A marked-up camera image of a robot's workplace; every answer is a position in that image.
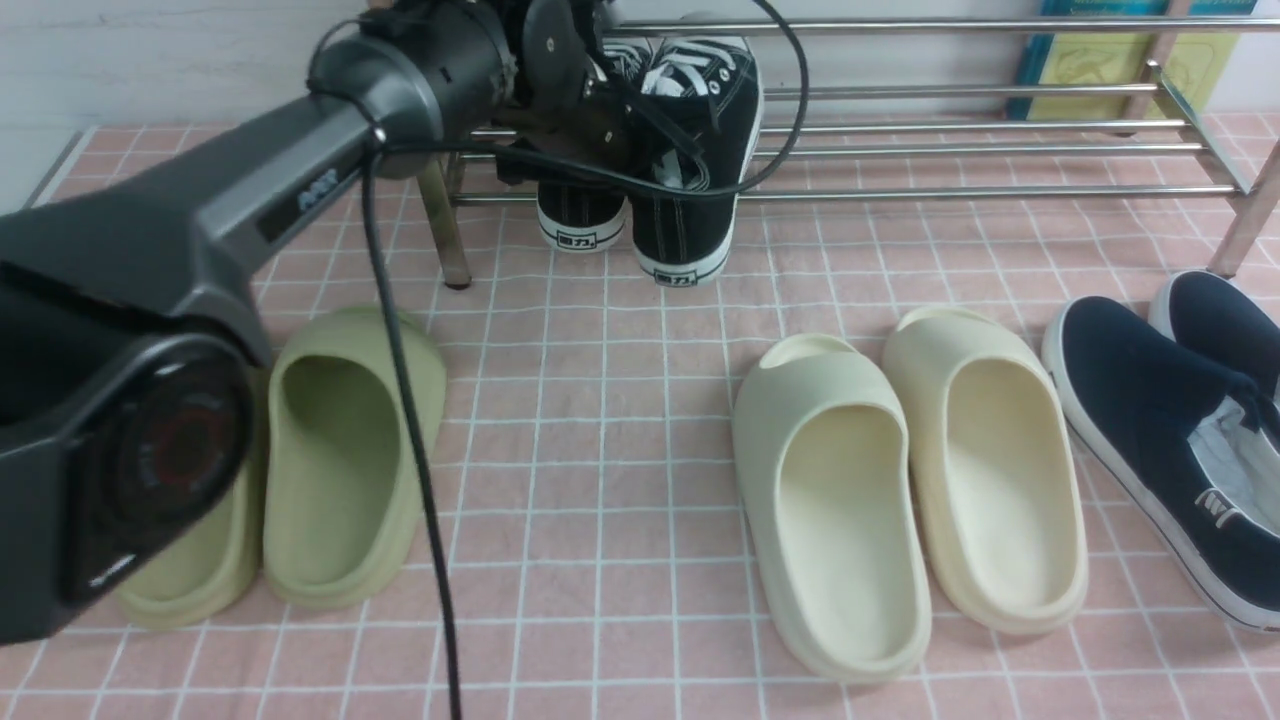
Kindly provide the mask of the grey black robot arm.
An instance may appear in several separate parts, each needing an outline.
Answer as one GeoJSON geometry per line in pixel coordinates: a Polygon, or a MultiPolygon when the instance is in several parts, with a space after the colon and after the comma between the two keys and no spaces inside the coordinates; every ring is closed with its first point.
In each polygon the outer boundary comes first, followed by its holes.
{"type": "Polygon", "coordinates": [[[476,129],[622,167],[588,82],[608,1],[397,1],[306,94],[104,190],[3,218],[1,638],[58,634],[236,483],[271,345],[253,275],[360,181],[476,129]]]}

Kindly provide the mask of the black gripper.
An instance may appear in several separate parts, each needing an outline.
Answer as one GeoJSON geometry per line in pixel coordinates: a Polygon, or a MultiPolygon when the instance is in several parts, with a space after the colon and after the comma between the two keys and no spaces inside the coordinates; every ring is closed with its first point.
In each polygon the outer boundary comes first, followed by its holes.
{"type": "Polygon", "coordinates": [[[518,73],[498,126],[512,147],[625,173],[641,142],[625,91],[622,61],[605,56],[614,24],[608,1],[498,1],[518,73]]]}

